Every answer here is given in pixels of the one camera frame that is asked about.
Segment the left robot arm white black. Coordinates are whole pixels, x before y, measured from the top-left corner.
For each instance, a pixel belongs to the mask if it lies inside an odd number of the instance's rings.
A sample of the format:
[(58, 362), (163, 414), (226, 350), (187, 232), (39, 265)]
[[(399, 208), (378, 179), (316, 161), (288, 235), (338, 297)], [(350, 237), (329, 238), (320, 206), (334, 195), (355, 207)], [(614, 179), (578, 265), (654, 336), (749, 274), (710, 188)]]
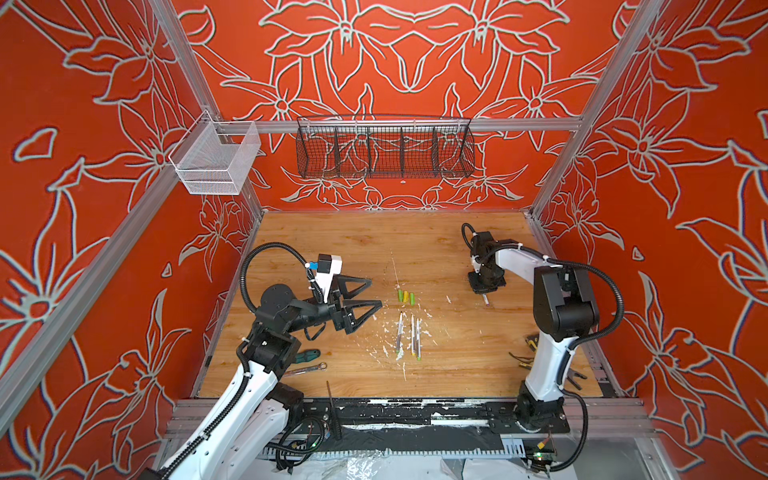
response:
[[(269, 250), (285, 251), (299, 262), (309, 298), (299, 299), (287, 285), (275, 284), (253, 302), (248, 269)], [(371, 279), (345, 275), (342, 268), (338, 255), (308, 261), (282, 242), (264, 243), (245, 256), (239, 289), (254, 321), (236, 347), (236, 373), (185, 443), (159, 469), (144, 469), (141, 478), (239, 479), (264, 449), (273, 451), (278, 469), (291, 471), (339, 430), (331, 414), (305, 413), (303, 393), (282, 379), (301, 347), (297, 332), (313, 341), (331, 325), (351, 335), (382, 308), (382, 301), (360, 296)]]

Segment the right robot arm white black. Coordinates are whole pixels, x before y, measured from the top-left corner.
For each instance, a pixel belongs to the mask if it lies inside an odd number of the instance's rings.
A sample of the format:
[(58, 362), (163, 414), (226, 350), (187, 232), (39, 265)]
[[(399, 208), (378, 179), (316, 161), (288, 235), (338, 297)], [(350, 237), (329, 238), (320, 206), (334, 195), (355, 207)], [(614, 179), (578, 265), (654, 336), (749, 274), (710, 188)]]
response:
[[(513, 273), (533, 286), (532, 312), (539, 329), (537, 350), (522, 382), (513, 413), (526, 432), (537, 432), (563, 412), (564, 383), (579, 346), (607, 336), (624, 318), (625, 302), (617, 283), (603, 271), (580, 262), (546, 255), (515, 240), (497, 240), (465, 222), (461, 235), (469, 249), (474, 293), (487, 295)], [(591, 278), (604, 281), (614, 295), (612, 321), (600, 329), (600, 313)]]

